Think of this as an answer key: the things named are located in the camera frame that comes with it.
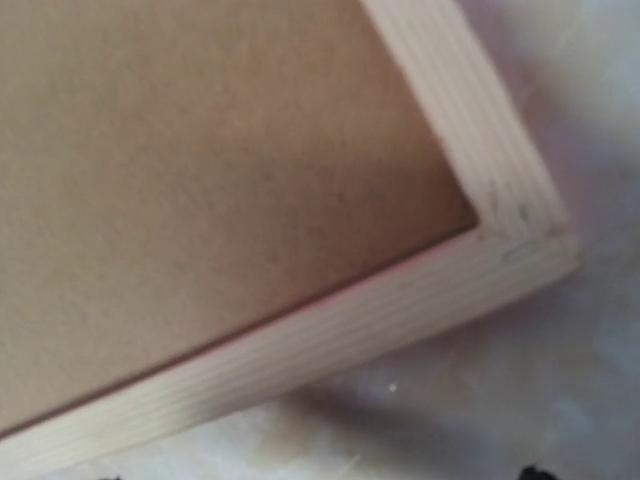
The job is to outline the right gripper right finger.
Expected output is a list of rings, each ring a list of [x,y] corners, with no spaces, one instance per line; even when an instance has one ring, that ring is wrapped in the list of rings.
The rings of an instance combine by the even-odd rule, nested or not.
[[[517,480],[559,480],[559,478],[548,470],[529,465],[520,471]]]

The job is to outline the wooden picture frame pink edge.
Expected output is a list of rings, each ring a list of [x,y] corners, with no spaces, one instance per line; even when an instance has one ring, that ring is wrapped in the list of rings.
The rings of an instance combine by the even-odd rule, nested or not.
[[[462,8],[365,8],[474,205],[476,229],[10,435],[5,478],[32,479],[252,406],[478,318],[578,265],[566,209]]]

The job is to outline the brown cardboard backing board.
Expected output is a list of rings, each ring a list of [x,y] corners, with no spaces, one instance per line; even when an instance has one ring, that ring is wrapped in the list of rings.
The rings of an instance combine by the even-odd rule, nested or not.
[[[1,427],[472,228],[357,1],[1,5]]]

